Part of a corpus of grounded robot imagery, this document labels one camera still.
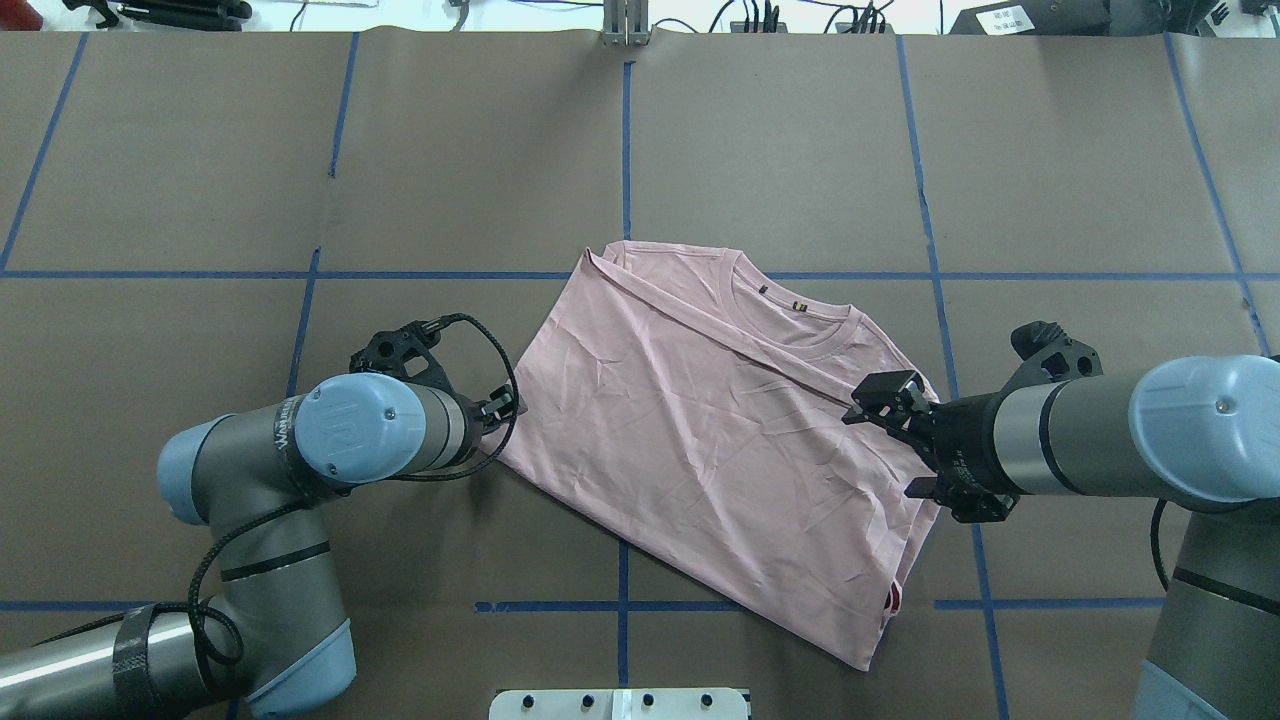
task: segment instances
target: pink t-shirt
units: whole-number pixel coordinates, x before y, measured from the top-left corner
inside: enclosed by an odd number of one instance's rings
[[[521,357],[502,460],[867,670],[938,509],[902,495],[931,474],[909,447],[840,418],[863,377],[905,368],[855,307],[741,251],[614,242],[584,254]]]

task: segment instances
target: cable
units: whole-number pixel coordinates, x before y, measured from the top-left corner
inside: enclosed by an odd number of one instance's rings
[[[467,24],[467,15],[471,14],[471,0],[462,0],[458,5],[458,22],[453,23],[453,29],[449,32],[462,32],[462,26]]]
[[[234,665],[244,655],[244,641],[243,638],[241,638],[239,630],[236,629],[234,624],[230,624],[228,626],[228,630],[232,634],[232,639],[236,641],[236,651],[233,655],[225,655],[220,650],[214,647],[212,641],[209,639],[209,633],[205,632],[205,623],[200,612],[200,607],[202,607],[200,602],[200,585],[205,582],[205,574],[207,574],[209,569],[214,565],[214,560],[232,541],[243,536],[244,533],[260,528],[270,523],[271,520],[280,519],[288,515],[289,512],[294,512],[297,510],[305,510],[306,507],[310,507],[310,503],[307,503],[307,501],[297,500],[288,505],[282,505],[280,507],[276,507],[275,510],[271,510],[265,515],[259,515],[257,518],[250,520],[248,523],[244,523],[243,525],[218,538],[218,542],[214,543],[214,547],[209,548],[209,552],[205,553],[205,557],[200,561],[200,565],[196,568],[195,575],[191,577],[191,584],[187,587],[187,603],[186,603],[187,620],[191,621],[191,633],[196,639],[196,660],[198,662],[204,664],[205,659],[211,659],[214,662],[218,662],[219,665]]]
[[[732,5],[733,3],[737,3],[737,0],[724,0],[724,4],[721,5],[719,12],[716,13],[716,18],[712,19],[712,27],[708,28],[707,32],[716,32],[716,23],[719,22],[721,17],[724,15],[724,10],[728,10],[728,6]]]
[[[1160,556],[1160,520],[1165,516],[1167,500],[1157,500],[1156,510],[1151,514],[1151,562],[1156,566],[1156,577],[1160,578],[1160,587],[1169,592],[1169,575],[1165,574],[1165,561]]]
[[[854,23],[855,24],[858,23],[858,8],[854,8],[852,5],[841,5],[838,10],[836,10],[835,13],[831,14],[831,18],[827,20],[827,27],[822,28],[822,33],[823,35],[827,35],[828,32],[831,32],[831,26],[833,26],[836,23],[836,18],[840,17],[840,13],[844,13],[845,10],[852,10],[854,12]]]
[[[1196,0],[1192,0],[1189,8],[1187,8],[1187,27],[1183,28],[1183,35],[1190,35],[1192,27],[1196,24]]]
[[[868,3],[867,6],[863,8],[863,10],[860,13],[859,12],[854,12],[854,22],[850,23],[849,27],[845,28],[844,32],[846,35],[865,33],[867,32],[865,31],[867,18],[868,18],[868,15],[870,15],[870,12],[872,12],[870,3]]]
[[[520,386],[516,384],[516,370],[511,366],[511,357],[507,356],[507,351],[502,347],[502,343],[498,342],[498,338],[494,337],[492,332],[489,332],[489,328],[480,324],[480,320],[476,320],[471,315],[457,313],[453,315],[444,315],[436,322],[440,323],[440,329],[444,329],[458,320],[470,323],[472,327],[475,327],[475,329],[480,331],[480,334],[483,334],[485,340],[488,340],[489,343],[493,345],[493,348],[498,351],[498,356],[502,357],[502,366],[504,370],[507,370],[507,379],[511,382],[511,402],[512,406],[516,407],[516,410],[513,410],[511,414],[511,420],[507,423],[507,432],[506,434],[502,436],[502,439],[498,442],[498,447],[494,448],[493,454],[490,454],[489,457],[485,457],[484,460],[476,462],[475,465],[465,470],[458,470],[456,473],[447,473],[443,475],[392,475],[392,479],[410,480],[419,483],[443,483],[445,480],[457,480],[461,478],[466,478],[468,475],[474,475],[480,470],[488,468],[494,460],[498,459],[499,455],[502,455],[502,451],[507,447],[507,443],[511,442],[512,433],[516,432],[516,414],[520,410]]]
[[[293,23],[298,22],[298,18],[302,17],[302,13],[307,12],[307,3],[310,1],[311,0],[302,0],[302,6],[298,8],[297,14],[293,15],[293,20],[289,22],[289,32],[293,32]]]
[[[156,603],[156,614],[157,615],[163,615],[165,612],[187,612],[187,603],[186,602],[157,602]],[[227,628],[228,632],[232,632],[230,630],[232,619],[228,618],[227,614],[223,612],[221,610],[218,610],[216,607],[210,607],[207,605],[201,605],[198,612],[201,615],[206,615],[209,618],[212,618],[220,625],[223,625],[224,628]],[[56,641],[60,641],[60,639],[65,639],[65,638],[69,638],[72,635],[78,635],[78,634],[82,634],[82,633],[87,633],[90,630],[96,630],[99,628],[105,628],[105,626],[108,626],[108,625],[110,625],[113,623],[119,623],[120,620],[124,620],[124,612],[116,612],[115,615],[108,615],[106,618],[99,618],[97,620],[93,620],[92,623],[84,623],[83,625],[81,625],[78,628],[73,628],[70,630],[67,630],[67,632],[63,632],[63,633],[58,633],[56,635],[54,635],[51,638],[42,639],[38,643],[36,643],[36,644],[40,646],[40,644],[45,644],[45,643],[51,643],[51,642],[56,642]]]
[[[694,26],[691,26],[691,24],[686,23],[685,20],[682,20],[682,19],[680,19],[680,18],[662,18],[660,20],[658,20],[658,22],[653,23],[653,27],[658,27],[658,26],[660,26],[662,23],[678,23],[678,24],[682,24],[682,26],[687,27],[687,28],[689,28],[689,31],[690,31],[690,32],[692,32],[694,35],[696,35],[696,33],[698,33],[698,31],[696,31],[696,29],[694,29]]]
[[[156,603],[156,612],[184,612],[187,615],[187,621],[191,624],[192,639],[195,641],[196,646],[196,665],[198,666],[200,675],[205,680],[205,684],[209,687],[210,692],[218,694],[219,688],[216,687],[212,679],[212,674],[209,671],[209,661],[212,660],[214,662],[218,662],[219,665],[224,666],[230,666],[239,662],[239,660],[244,656],[244,638],[241,637],[239,628],[236,626],[236,623],[232,621],[232,619],[228,618],[227,614],[215,607],[210,607],[206,602],[200,601],[200,585],[204,583],[205,575],[212,566],[214,560],[218,559],[218,555],[221,553],[221,551],[232,541],[255,528],[260,528],[270,523],[271,520],[276,520],[279,518],[288,515],[289,512],[303,510],[306,507],[310,507],[310,503],[306,500],[298,500],[296,502],[291,502],[288,505],[276,507],[275,510],[271,510],[265,515],[260,515],[250,520],[248,523],[244,523],[243,525],[236,528],[234,530],[224,534],[223,537],[218,538],[218,542],[214,543],[214,547],[209,548],[209,552],[205,553],[205,557],[200,561],[200,565],[196,568],[196,573],[191,578],[191,584],[187,587],[187,601]],[[218,650],[214,646],[212,641],[209,638],[209,632],[205,629],[205,620],[209,618],[212,618],[214,621],[225,628],[227,634],[230,635],[234,646],[234,650],[232,651],[230,655]],[[73,628],[70,630],[67,630],[65,633],[59,633],[46,641],[41,641],[37,644],[60,641],[63,638],[69,638],[72,635],[78,635],[81,633],[87,633],[90,630],[105,628],[106,625],[110,625],[113,623],[119,623],[123,619],[124,619],[124,612],[116,612],[115,615],[100,618],[97,620],[93,620],[92,623],[86,623],[84,625]]]
[[[876,26],[884,24],[884,15],[876,8],[874,3],[867,3],[867,8],[863,10],[860,18],[854,18],[854,24],[849,26],[846,33],[859,33],[859,35],[874,35]]]

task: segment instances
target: metal bracket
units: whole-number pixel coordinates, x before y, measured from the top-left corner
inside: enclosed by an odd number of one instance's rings
[[[503,691],[489,720],[750,720],[750,697],[732,688]]]
[[[649,45],[649,0],[604,0],[605,45]]]

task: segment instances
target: light blue joint cap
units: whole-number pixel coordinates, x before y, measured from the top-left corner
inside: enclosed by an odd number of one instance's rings
[[[410,464],[426,437],[426,413],[396,378],[353,373],[307,393],[293,434],[302,459],[330,484],[358,486]]]
[[[1212,705],[1149,660],[1142,661],[1142,679],[1129,720],[1228,720]]]
[[[196,456],[205,445],[214,425],[221,423],[230,415],[215,418],[204,425],[188,428],[169,438],[156,460],[156,482],[160,484],[160,497],[169,503],[173,516],[188,525],[204,525],[205,519],[196,510],[196,498],[192,495],[192,473],[196,470]]]
[[[329,637],[244,701],[259,720],[288,717],[315,710],[338,697],[353,679],[356,648],[351,644],[348,618]]]
[[[1211,502],[1280,497],[1280,363],[1183,357],[1148,372],[1129,400],[1147,465]]]

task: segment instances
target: blue tape line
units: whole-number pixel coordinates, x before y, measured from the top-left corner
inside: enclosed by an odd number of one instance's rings
[[[622,240],[631,240],[631,65],[622,63]]]
[[[1097,282],[1212,282],[1235,281],[1231,273],[942,273],[945,281],[1097,281]]]
[[[1208,191],[1210,204],[1213,205],[1213,215],[1217,217],[1217,227],[1222,232],[1222,241],[1226,243],[1226,254],[1231,258],[1231,266],[1240,283],[1240,292],[1249,306],[1249,323],[1253,325],[1253,334],[1258,340],[1258,350],[1262,355],[1271,355],[1271,343],[1267,342],[1266,331],[1262,329],[1262,320],[1258,318],[1258,306],[1253,301],[1253,291],[1244,277],[1244,264],[1240,263],[1240,252],[1235,247],[1235,237],[1231,236],[1231,227],[1226,223],[1226,213],[1222,211],[1222,200],[1217,195],[1217,184],[1213,183],[1213,173],[1208,169],[1208,160],[1204,159],[1204,149],[1201,146],[1199,132],[1196,129],[1196,120],[1192,118],[1190,105],[1187,104],[1187,91],[1183,87],[1183,74],[1178,69],[1178,54],[1174,53],[1174,38],[1165,33],[1165,54],[1169,56],[1169,72],[1174,77],[1174,90],[1178,91],[1178,104],[1183,110],[1183,120],[1187,122],[1187,135],[1192,140],[1192,150],[1196,151],[1196,161],[1199,163],[1201,176],[1204,177],[1204,188]]]
[[[347,100],[351,99],[351,78],[356,74],[356,53],[360,51],[360,33],[351,33],[347,50],[347,77],[342,81],[342,101],[338,102],[338,122],[333,127],[333,155],[329,158],[329,177],[338,176],[338,151],[342,150],[342,128],[347,124]]]
[[[906,45],[902,36],[897,41],[897,70],[902,79],[902,104],[906,108],[906,131],[911,140],[911,161],[915,165],[915,187],[920,200],[920,220],[924,223],[924,236],[928,241],[929,272],[933,282],[933,302],[938,315],[938,332],[942,336],[942,359],[947,368],[947,388],[951,398],[960,397],[960,382],[956,378],[955,354],[951,347],[951,325],[947,323],[946,297],[942,295],[942,269],[938,264],[938,249],[933,237],[933,218],[929,202],[924,195],[924,164],[920,161],[920,138],[915,126],[915,105],[911,102],[911,78],[906,68]],[[978,566],[978,587],[982,591],[982,615],[987,626],[987,651],[991,655],[991,676],[996,691],[996,708],[1000,720],[1009,720],[1009,700],[1005,694],[1005,671],[1000,661],[1000,638],[996,634],[996,611],[991,603],[991,583],[987,578],[987,552],[982,544],[982,528],[973,525],[973,555]]]
[[[938,315],[938,331],[942,333],[942,355],[947,365],[947,388],[951,398],[960,397],[956,380],[955,359],[951,352],[951,324],[947,322],[946,300],[942,296],[942,277],[938,266],[938,249],[933,241],[933,218],[929,214],[929,201],[924,195],[924,164],[920,161],[920,138],[915,127],[915,105],[911,102],[911,79],[906,69],[906,45],[902,36],[897,40],[897,70],[902,78],[902,102],[906,106],[906,132],[911,138],[911,163],[915,165],[915,191],[920,201],[920,222],[924,223],[924,237],[928,241],[929,273],[933,282],[933,304]]]
[[[631,682],[630,651],[627,648],[627,605],[631,597],[631,546],[618,541],[618,687]]]
[[[631,612],[737,612],[742,606],[731,600],[632,600]]]
[[[300,270],[5,270],[3,277],[15,279],[68,281],[301,281]]]
[[[476,612],[617,612],[613,600],[527,600],[515,602],[477,602]]]
[[[987,575],[987,550],[982,543],[982,525],[970,525],[973,559],[978,565],[978,592],[982,596],[982,618],[987,625],[987,652],[991,655],[991,676],[996,684],[996,711],[1000,720],[1009,720],[1009,698],[1005,694],[1005,666],[1000,661],[1000,637],[996,634],[996,607],[991,600],[991,580]]]
[[[18,231],[22,229],[22,218],[27,214],[27,204],[31,202],[31,193],[36,190],[36,178],[40,177],[40,168],[45,164],[45,154],[49,152],[49,143],[54,140],[58,120],[63,117],[63,108],[67,105],[67,96],[72,91],[72,82],[76,81],[76,70],[79,69],[81,58],[84,56],[86,44],[88,44],[88,33],[82,32],[79,42],[76,44],[76,54],[72,55],[72,64],[67,68],[63,90],[58,94],[58,102],[54,104],[54,114],[49,117],[45,138],[40,141],[40,150],[36,151],[36,161],[31,164],[31,174],[27,176],[27,186],[22,190],[22,199],[18,200],[18,209],[14,211],[13,223],[9,224],[9,236],[4,241],[4,250],[0,250],[0,272],[4,272],[9,265],[9,256],[13,255],[13,245],[18,241]]]
[[[484,270],[324,270],[323,281],[567,281],[563,272]]]
[[[150,600],[0,600],[0,612],[124,612]]]
[[[628,600],[627,612],[737,612],[728,600]],[[477,602],[476,612],[617,612],[612,600],[534,600],[516,602]]]
[[[307,323],[311,322],[311,297],[316,290],[316,272],[320,268],[320,249],[311,251],[311,268],[307,270],[307,288],[302,291],[302,313],[298,314],[298,334],[293,338],[293,357],[289,360],[289,380],[284,386],[284,397],[298,393],[298,365],[302,364],[302,343],[307,340]]]
[[[993,610],[1133,610],[1162,607],[1162,597],[1047,597],[1027,600],[993,600]],[[982,600],[937,600],[934,610],[983,610]]]
[[[765,273],[774,281],[933,281],[947,282],[1238,282],[1233,273],[910,273],[910,272],[804,272]],[[214,279],[302,281],[305,270],[5,270],[13,279]],[[567,281],[558,270],[319,270],[321,281]],[[1280,273],[1245,273],[1254,282],[1277,282]]]

